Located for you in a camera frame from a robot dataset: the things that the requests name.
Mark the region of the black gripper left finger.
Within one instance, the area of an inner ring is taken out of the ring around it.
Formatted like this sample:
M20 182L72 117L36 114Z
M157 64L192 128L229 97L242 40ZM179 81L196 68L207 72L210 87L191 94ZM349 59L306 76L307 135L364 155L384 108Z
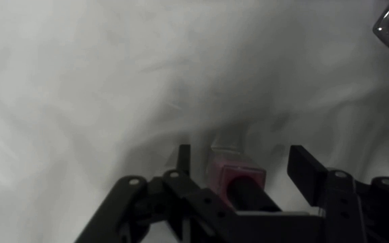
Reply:
M191 178L190 144L178 148L176 166L148 180L117 180L75 243L142 243L165 221L179 243L232 243L229 207Z

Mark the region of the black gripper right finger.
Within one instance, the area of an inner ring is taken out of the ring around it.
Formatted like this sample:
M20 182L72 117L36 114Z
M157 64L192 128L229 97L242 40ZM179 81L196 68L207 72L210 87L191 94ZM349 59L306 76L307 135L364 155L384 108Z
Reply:
M292 145L288 175L325 211L326 243L389 243L389 176L369 183L327 168L306 147Z

